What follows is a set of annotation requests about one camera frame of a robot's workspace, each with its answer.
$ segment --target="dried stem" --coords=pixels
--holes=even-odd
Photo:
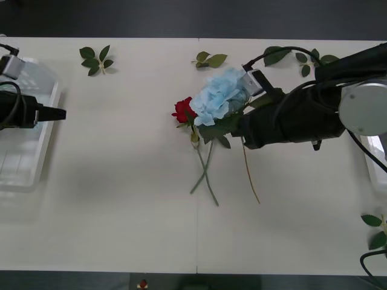
[[[247,164],[246,150],[245,150],[244,145],[243,145],[243,137],[241,137],[241,140],[242,140],[244,162],[246,164],[246,169],[247,169],[247,174],[249,176],[250,186],[252,187],[252,190],[253,190],[253,193],[255,195],[256,200],[258,201],[259,204],[261,204],[261,202],[259,201],[258,196],[256,195],[256,192],[255,192],[255,189],[254,189],[254,185],[253,185],[253,181],[252,181],[252,177],[250,176],[249,165]]]

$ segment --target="artificial flower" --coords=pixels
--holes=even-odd
[[[198,115],[195,125],[211,126],[216,119],[240,109],[247,100],[247,95],[239,82],[243,71],[227,69],[223,75],[207,79],[207,84],[199,94],[190,101],[190,107]]]
[[[187,123],[188,118],[186,115],[186,112],[192,116],[192,118],[195,118],[197,114],[191,109],[189,106],[190,101],[192,100],[191,97],[186,98],[183,101],[178,101],[175,105],[176,113],[173,113],[172,116],[176,117],[177,121],[179,123]]]

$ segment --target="green stem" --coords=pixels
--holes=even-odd
[[[207,173],[207,169],[208,169],[208,166],[210,164],[210,156],[211,156],[211,152],[212,152],[212,147],[213,147],[213,141],[211,141],[210,152],[208,153],[207,163],[206,163],[206,167],[204,168],[203,174],[199,178],[198,182],[196,182],[193,189],[190,191],[190,194],[193,194],[195,192],[195,190],[198,188],[199,184],[201,183],[201,181],[203,180],[203,178],[205,177],[205,175]]]
[[[203,167],[203,170],[206,170],[206,165],[204,164],[203,157],[202,157],[201,154],[200,154],[200,150],[199,150],[199,149],[196,149],[196,150],[197,150],[197,152],[198,152],[198,155],[199,155],[200,162],[201,162],[201,165],[202,165],[202,167]],[[208,186],[208,189],[209,189],[210,192],[211,192],[213,201],[215,201],[216,206],[219,206],[219,203],[218,203],[218,201],[216,200],[216,197],[215,197],[215,195],[214,195],[213,192],[212,192],[212,189],[211,189],[211,186],[210,186],[210,181],[208,180],[208,175],[207,175],[207,172],[206,172],[206,171],[205,171],[204,175],[206,176],[207,186]]]

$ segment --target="plastic container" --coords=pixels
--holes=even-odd
[[[44,106],[56,107],[61,93],[60,82],[49,68],[35,59],[26,61],[15,81],[23,94],[36,97]],[[10,80],[0,76],[0,82]],[[1,90],[15,91],[12,86]],[[0,191],[31,192],[39,183],[53,122],[41,122],[33,129],[0,131]]]
[[[385,159],[385,151],[382,143],[380,142],[379,136],[361,136],[360,140],[362,144],[385,166],[387,161]],[[387,174],[368,156],[365,157],[367,167],[369,171],[369,177],[371,178],[371,184],[374,189],[378,192],[387,193]]]

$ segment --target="red rose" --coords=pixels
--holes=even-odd
[[[188,112],[188,114],[190,114],[193,118],[197,116],[197,114],[189,106],[189,102],[191,102],[191,100],[192,98],[188,97],[183,101],[178,101],[175,105],[176,113],[173,113],[172,116],[176,117],[179,123],[188,122],[186,112]]]

